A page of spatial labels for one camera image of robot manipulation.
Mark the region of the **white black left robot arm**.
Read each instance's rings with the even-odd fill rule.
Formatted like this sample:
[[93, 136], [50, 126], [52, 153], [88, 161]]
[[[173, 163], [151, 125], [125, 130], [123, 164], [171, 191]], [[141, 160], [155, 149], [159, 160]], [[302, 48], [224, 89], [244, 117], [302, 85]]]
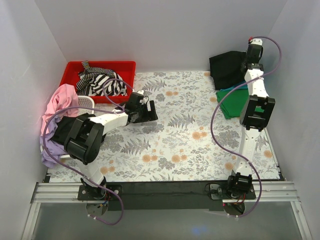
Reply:
[[140, 90], [132, 92], [128, 101], [118, 105], [112, 111], [100, 116], [78, 116], [64, 141], [64, 150], [73, 159], [78, 160], [78, 167], [84, 184], [89, 185], [89, 194], [95, 200], [106, 196], [103, 185], [104, 175], [99, 170], [97, 158], [106, 134], [119, 127], [158, 120], [155, 102]]

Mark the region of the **black floral print t shirt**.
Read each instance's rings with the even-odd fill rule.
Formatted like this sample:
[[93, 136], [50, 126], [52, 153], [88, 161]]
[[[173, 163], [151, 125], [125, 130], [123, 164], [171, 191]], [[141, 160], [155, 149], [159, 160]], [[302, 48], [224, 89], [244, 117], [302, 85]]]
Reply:
[[246, 53], [228, 51], [209, 58], [209, 71], [215, 90], [228, 89], [244, 81], [242, 63]]

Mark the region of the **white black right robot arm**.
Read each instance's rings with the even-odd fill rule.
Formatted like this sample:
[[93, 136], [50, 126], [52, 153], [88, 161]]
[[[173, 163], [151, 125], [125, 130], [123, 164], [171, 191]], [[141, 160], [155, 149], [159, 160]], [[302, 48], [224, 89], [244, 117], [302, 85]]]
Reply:
[[268, 125], [275, 99], [270, 98], [264, 84], [264, 67], [259, 63], [263, 55], [263, 41], [254, 38], [249, 41], [242, 64], [244, 80], [247, 83], [248, 98], [240, 114], [241, 128], [240, 156], [228, 177], [226, 192], [232, 199], [244, 197], [251, 191], [251, 161], [263, 129]]

